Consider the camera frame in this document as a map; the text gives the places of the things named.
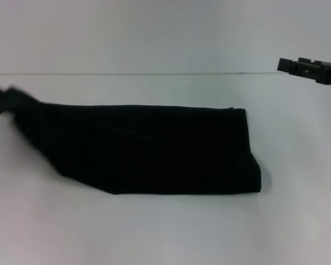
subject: white background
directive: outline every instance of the white background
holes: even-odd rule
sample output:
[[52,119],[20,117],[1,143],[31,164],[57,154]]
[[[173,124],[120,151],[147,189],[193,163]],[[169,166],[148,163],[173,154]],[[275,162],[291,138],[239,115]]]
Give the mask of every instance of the white background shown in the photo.
[[[259,194],[110,195],[60,177],[0,116],[0,264],[330,265],[331,87],[275,74],[299,56],[331,61],[331,0],[0,0],[1,85],[246,108],[263,171]],[[261,74],[149,75],[240,72]]]

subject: white table surface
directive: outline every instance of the white table surface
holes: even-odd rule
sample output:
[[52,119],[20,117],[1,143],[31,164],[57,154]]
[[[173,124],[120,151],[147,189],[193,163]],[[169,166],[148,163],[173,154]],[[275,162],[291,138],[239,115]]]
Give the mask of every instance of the white table surface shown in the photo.
[[62,104],[246,108],[263,191],[110,195],[57,175],[3,115],[0,264],[331,265],[331,87],[288,75],[0,76],[10,83]]

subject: folded black fabric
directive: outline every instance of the folded black fabric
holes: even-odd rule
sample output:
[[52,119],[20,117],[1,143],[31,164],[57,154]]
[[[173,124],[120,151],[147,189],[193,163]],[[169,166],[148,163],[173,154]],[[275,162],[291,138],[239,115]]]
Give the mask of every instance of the folded black fabric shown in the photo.
[[63,176],[113,194],[261,190],[244,109],[42,103],[0,90],[0,113]]

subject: black towel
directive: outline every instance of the black towel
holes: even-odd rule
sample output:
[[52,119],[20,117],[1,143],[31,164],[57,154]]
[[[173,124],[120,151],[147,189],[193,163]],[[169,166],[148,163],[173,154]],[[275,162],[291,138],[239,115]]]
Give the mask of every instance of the black towel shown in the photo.
[[10,88],[2,112],[61,175],[109,193],[261,190],[244,109],[58,105]]

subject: black cloth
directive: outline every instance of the black cloth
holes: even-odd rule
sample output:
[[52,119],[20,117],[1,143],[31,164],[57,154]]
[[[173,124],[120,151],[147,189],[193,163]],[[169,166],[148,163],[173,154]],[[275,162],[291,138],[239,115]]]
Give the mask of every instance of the black cloth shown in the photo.
[[63,176],[113,194],[261,190],[244,109],[42,103],[0,91],[0,113]]

